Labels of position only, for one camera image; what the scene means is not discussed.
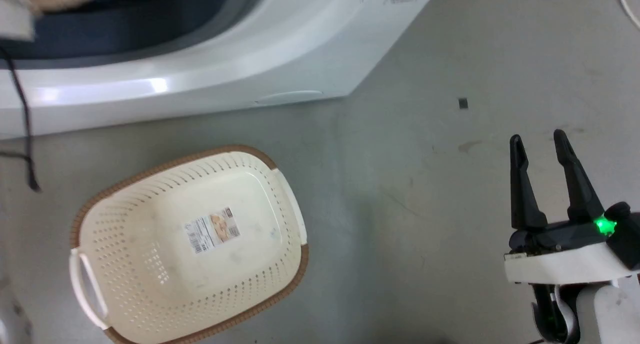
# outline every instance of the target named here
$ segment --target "woven brown trim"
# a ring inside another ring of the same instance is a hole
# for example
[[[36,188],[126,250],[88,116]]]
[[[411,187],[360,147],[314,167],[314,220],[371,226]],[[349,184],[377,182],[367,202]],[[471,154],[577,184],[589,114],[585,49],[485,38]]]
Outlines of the woven brown trim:
[[[221,323],[211,326],[210,328],[206,328],[199,332],[195,332],[193,334],[186,335],[178,339],[165,341],[160,344],[188,344],[190,342],[197,342],[199,340],[205,339],[206,337],[210,337],[211,335],[215,335],[219,332],[227,330],[228,328],[231,328],[231,326],[240,324],[241,322],[249,319],[250,317],[264,311],[268,307],[275,305],[275,303],[277,303],[278,301],[281,301],[283,298],[285,298],[287,295],[291,294],[291,292],[294,291],[294,289],[302,281],[302,276],[305,275],[304,273],[306,272],[306,269],[307,269],[306,267],[307,267],[307,264],[309,263],[309,246],[305,244],[300,247],[300,250],[302,251],[302,253],[300,258],[300,266],[298,267],[298,270],[297,270],[298,272],[293,277],[293,280],[291,280],[291,282],[286,287],[284,287],[284,289],[280,290],[278,293],[274,294],[273,296],[259,303],[258,305],[252,307],[251,309],[245,310],[234,317],[231,317],[225,321],[222,321]],[[120,333],[118,333],[114,328],[108,328],[104,332],[116,344],[138,344],[137,342],[127,340],[125,337],[120,335]]]
[[[258,159],[261,159],[265,164],[267,164],[267,166],[271,170],[276,168],[275,162],[270,157],[268,157],[265,153],[261,152],[258,149],[252,148],[250,146],[245,146],[245,145],[222,146],[221,148],[207,150],[199,154],[182,157],[181,159],[176,159],[174,161],[169,161],[166,164],[155,166],[155,168],[151,168],[142,173],[139,173],[138,175],[122,180],[118,184],[115,184],[114,186],[101,191],[96,196],[94,196],[89,201],[87,201],[87,203],[85,203],[85,205],[82,208],[80,208],[80,211],[78,211],[78,214],[76,215],[73,221],[74,223],[71,226],[71,241],[70,241],[71,249],[77,248],[78,246],[80,246],[80,226],[82,226],[82,222],[85,220],[84,218],[87,212],[89,212],[89,210],[103,198],[106,198],[111,194],[115,193],[116,191],[119,191],[120,189],[123,189],[124,187],[134,184],[135,182],[138,182],[144,178],[150,177],[151,175],[154,175],[156,173],[160,173],[161,171],[174,168],[175,166],[185,164],[186,162],[202,159],[203,157],[207,157],[211,155],[222,154],[224,152],[246,152],[247,154],[251,154],[255,157],[258,157]]]

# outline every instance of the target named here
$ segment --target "green led indicator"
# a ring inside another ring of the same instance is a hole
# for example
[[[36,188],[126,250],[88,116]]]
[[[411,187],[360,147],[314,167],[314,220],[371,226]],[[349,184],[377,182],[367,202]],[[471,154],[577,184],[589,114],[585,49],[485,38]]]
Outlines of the green led indicator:
[[[593,221],[596,225],[598,225],[598,230],[605,235],[613,234],[615,230],[615,221],[610,221],[606,219],[604,216],[601,216]]]

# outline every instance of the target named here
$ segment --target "washing machine drum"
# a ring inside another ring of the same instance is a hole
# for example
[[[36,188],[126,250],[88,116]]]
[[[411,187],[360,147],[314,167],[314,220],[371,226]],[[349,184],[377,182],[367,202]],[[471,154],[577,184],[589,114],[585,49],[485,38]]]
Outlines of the washing machine drum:
[[[2,40],[0,46],[14,59],[41,68],[141,59],[214,38],[242,20],[258,1],[93,0],[39,18],[35,42]]]

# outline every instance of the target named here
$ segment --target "gray floor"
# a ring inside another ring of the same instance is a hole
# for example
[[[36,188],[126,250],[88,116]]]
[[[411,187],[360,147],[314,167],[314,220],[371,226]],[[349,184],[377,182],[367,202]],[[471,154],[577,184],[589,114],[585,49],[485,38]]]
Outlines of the gray floor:
[[[433,0],[344,100],[41,137],[42,194],[26,189],[20,162],[0,162],[3,239],[35,342],[109,342],[67,278],[69,227],[84,201],[229,143],[260,148],[281,167],[306,218],[311,261],[290,297],[204,342],[537,339],[530,290],[502,270],[508,139],[523,135],[549,219],[568,204],[557,127],[603,204],[637,207],[639,79],[640,32],[617,0]]]

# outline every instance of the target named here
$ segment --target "white handle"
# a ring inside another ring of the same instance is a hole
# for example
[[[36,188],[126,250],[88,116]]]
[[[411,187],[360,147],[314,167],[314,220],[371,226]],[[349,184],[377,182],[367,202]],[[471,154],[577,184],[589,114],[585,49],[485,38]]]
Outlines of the white handle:
[[[296,216],[295,220],[298,222],[298,228],[300,229],[300,241],[302,242],[302,245],[306,245],[306,227],[304,227],[305,225],[305,221],[302,218],[302,212],[300,211],[300,206],[298,205],[298,201],[296,200],[296,196],[293,194],[293,190],[291,190],[291,187],[289,185],[289,183],[287,182],[286,178],[284,177],[284,175],[280,172],[280,170],[278,170],[278,168],[274,169],[274,174],[276,175],[276,178],[278,178],[278,181],[281,183],[284,192],[286,193],[286,196],[288,196],[288,199],[291,201],[291,206],[293,207],[293,213]]]
[[[87,271],[86,273],[89,276],[89,281],[94,287],[93,289],[96,293],[96,297],[98,298],[98,303],[103,309],[103,317],[100,317],[96,313],[93,305],[91,305],[87,299],[87,290],[82,278],[81,261],[82,264],[84,264],[84,269]],[[107,304],[104,301],[100,287],[98,287],[98,281],[96,280],[93,269],[91,269],[91,265],[89,264],[89,258],[87,258],[87,255],[84,253],[78,251],[78,248],[71,249],[71,256],[69,257],[69,273],[71,274],[71,286],[74,289],[75,297],[78,299],[78,303],[80,303],[82,310],[84,310],[84,313],[91,321],[93,321],[94,324],[96,324],[96,326],[99,326],[102,330],[107,330],[109,328],[109,325],[106,323],[106,317],[108,314]]]

